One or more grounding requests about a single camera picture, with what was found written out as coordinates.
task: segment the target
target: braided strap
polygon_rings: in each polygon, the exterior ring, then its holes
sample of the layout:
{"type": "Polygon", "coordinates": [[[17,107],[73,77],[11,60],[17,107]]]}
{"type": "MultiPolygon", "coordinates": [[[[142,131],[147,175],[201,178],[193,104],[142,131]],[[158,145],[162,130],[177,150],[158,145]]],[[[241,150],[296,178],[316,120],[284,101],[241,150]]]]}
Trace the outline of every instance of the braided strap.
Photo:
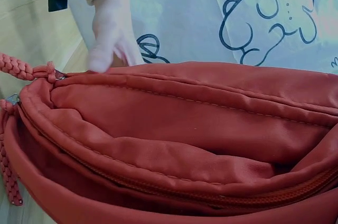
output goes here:
{"type": "Polygon", "coordinates": [[[8,160],[3,134],[0,135],[0,170],[9,201],[15,206],[22,206],[23,200],[17,184],[17,175],[12,170],[8,160]]]}
{"type": "Polygon", "coordinates": [[[33,68],[26,62],[0,53],[0,70],[21,80],[34,80],[33,68]]]}
{"type": "Polygon", "coordinates": [[[0,71],[9,73],[21,80],[32,81],[35,78],[47,78],[49,83],[54,83],[57,80],[56,74],[60,74],[55,70],[51,61],[46,66],[32,68],[28,63],[3,53],[0,53],[0,71]]]}

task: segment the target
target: orange bag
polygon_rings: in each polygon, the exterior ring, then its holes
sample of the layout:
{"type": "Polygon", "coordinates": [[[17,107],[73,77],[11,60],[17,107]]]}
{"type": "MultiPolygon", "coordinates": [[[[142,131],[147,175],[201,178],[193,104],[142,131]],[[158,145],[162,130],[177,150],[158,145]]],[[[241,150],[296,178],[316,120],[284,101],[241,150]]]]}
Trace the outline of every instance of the orange bag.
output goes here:
{"type": "Polygon", "coordinates": [[[336,222],[336,75],[207,62],[62,75],[5,55],[0,68],[38,78],[1,103],[13,204],[19,177],[62,224],[336,222]]]}

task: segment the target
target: orange braided cord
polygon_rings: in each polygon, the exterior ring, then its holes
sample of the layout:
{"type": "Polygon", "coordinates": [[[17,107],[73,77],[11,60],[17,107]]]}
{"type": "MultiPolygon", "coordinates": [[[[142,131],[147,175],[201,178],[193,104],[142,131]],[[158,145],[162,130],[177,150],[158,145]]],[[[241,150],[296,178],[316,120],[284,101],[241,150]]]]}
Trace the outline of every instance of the orange braided cord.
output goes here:
{"type": "Polygon", "coordinates": [[[6,154],[3,134],[0,135],[0,169],[9,201],[15,206],[21,206],[23,200],[17,185],[17,176],[13,172],[6,154]]]}
{"type": "Polygon", "coordinates": [[[21,80],[34,80],[33,68],[26,62],[0,53],[0,71],[21,80]]]}

